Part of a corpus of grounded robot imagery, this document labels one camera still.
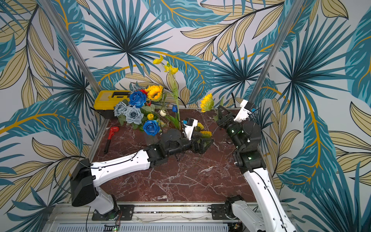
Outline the yellow carnation vase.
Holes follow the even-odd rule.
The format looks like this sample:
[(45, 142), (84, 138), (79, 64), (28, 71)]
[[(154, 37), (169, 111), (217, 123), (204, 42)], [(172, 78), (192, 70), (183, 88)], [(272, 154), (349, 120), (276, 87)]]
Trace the yellow carnation vase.
[(198, 122), (196, 129), (197, 129), (197, 131), (203, 131), (204, 126), (201, 123)]

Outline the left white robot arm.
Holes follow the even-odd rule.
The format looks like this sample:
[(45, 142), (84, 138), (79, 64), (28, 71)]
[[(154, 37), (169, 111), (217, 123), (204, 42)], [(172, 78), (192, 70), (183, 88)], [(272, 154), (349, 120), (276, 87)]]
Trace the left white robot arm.
[(101, 185), (126, 174), (147, 170), (165, 164), (169, 156), (188, 150), (204, 154), (214, 142), (201, 133), (184, 137), (177, 129), (164, 133), (155, 144), (123, 157), (102, 162), (79, 161), (71, 177), (71, 204), (74, 207), (89, 206), (101, 215), (118, 211), (113, 195), (101, 189)]

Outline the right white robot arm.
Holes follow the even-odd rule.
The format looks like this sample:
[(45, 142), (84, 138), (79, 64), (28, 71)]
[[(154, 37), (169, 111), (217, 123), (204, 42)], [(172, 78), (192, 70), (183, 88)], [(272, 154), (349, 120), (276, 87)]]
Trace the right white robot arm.
[(250, 119), (251, 111), (242, 107), (235, 115), (223, 106), (217, 110), (217, 124), (235, 145), (235, 165), (251, 187), (260, 210), (258, 215), (238, 195), (229, 197), (225, 202), (226, 217), (240, 220), (250, 232), (295, 232), (297, 229), (281, 205), (267, 165), (258, 150), (262, 132), (260, 126)]

